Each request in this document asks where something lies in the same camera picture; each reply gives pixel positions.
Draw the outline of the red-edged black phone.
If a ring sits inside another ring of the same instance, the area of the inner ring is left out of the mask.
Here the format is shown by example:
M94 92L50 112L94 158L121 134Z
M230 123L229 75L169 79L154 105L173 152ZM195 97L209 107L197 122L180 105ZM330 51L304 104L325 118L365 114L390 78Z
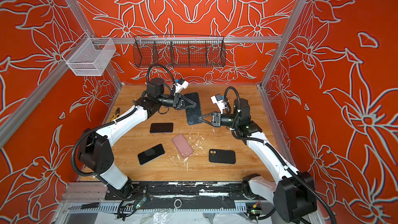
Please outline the red-edged black phone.
M167 123L152 123L150 126L150 133L173 133L174 124Z

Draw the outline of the black phone case with holes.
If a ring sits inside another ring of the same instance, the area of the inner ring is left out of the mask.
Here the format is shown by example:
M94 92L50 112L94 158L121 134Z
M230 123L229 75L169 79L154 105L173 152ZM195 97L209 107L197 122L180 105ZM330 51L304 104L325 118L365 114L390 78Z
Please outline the black phone case with holes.
M233 150L210 149L209 162L222 164L235 164L236 156Z

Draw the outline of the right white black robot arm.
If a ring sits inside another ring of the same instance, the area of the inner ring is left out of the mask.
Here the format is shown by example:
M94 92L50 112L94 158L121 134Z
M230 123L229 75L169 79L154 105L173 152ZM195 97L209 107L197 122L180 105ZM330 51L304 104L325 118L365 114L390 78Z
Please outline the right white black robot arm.
M287 161L269 142L262 129L251 119L247 99L241 98L234 87L227 87L224 95L211 97L218 107L217 112L209 113L211 121L205 115L200 120L213 127L227 127L233 137L243 141L270 172L275 186L259 174L251 174L243 179L247 193L251 197L262 197L272 203L274 210L286 223L307 223L305 216L316 212L320 204L327 212L331 223L337 222L330 206L315 191L313 177L300 172Z

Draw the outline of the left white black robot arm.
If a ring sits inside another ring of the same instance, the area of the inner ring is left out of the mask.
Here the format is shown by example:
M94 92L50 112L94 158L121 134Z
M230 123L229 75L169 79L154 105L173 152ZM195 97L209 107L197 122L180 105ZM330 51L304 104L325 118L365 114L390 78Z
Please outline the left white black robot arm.
M133 106L115 120L86 129L72 148L70 163L76 174L94 176L104 183L118 199L133 196L132 180L115 164L112 147L127 132L157 113L161 107L175 110L194 108L196 103L181 94L189 83L172 79L169 86L162 78L146 78L146 90L134 100Z

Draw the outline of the pink phone case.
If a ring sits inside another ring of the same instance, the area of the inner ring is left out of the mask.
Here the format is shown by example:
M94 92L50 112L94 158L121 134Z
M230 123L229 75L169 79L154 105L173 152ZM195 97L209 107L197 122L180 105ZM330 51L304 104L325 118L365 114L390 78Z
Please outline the pink phone case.
M187 157L193 155L193 152L194 152L193 148L188 143L188 141L186 140L186 138L184 137L183 134L179 134L179 135L173 137L172 142L183 158L187 158Z

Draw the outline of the black phone near left base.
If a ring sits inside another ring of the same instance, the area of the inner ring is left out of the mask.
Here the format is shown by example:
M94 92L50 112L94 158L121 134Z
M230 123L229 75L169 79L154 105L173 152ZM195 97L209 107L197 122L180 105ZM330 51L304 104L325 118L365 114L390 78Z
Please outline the black phone near left base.
M141 166L151 162L152 160L155 160L158 157L161 157L165 154L165 150L163 148L162 144L158 144L156 146L153 146L152 148L149 148L137 155L139 163Z

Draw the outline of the yellow black pliers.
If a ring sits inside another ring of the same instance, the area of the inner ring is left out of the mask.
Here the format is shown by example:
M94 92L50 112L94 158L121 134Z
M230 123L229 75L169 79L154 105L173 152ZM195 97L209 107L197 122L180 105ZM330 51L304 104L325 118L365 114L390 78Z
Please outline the yellow black pliers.
M120 116L120 108L118 107L114 113L114 115L111 118L111 121L116 120Z

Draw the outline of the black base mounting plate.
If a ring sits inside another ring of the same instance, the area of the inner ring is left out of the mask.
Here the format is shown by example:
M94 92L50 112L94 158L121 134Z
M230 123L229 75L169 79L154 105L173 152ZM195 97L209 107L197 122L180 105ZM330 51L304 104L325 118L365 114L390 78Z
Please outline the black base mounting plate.
M134 181L133 188L147 197L224 197L231 200L264 200L249 192L243 181Z

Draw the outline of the clear plastic bin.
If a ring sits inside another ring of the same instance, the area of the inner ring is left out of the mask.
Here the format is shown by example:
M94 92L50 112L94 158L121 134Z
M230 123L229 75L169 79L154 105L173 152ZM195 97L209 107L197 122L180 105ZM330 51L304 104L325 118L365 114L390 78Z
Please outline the clear plastic bin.
M116 52L111 38L82 38L62 56L76 76L102 76Z

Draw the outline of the black screwdriver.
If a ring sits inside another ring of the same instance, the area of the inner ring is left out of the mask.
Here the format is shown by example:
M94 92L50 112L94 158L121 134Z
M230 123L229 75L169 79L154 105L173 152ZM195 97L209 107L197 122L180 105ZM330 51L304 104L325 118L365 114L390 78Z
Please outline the black screwdriver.
M87 204L83 204L80 206L75 206L75 207L69 207L68 210L83 210L83 209L90 209L90 208L97 208L99 207L100 203L99 202L95 202L95 203L87 203Z

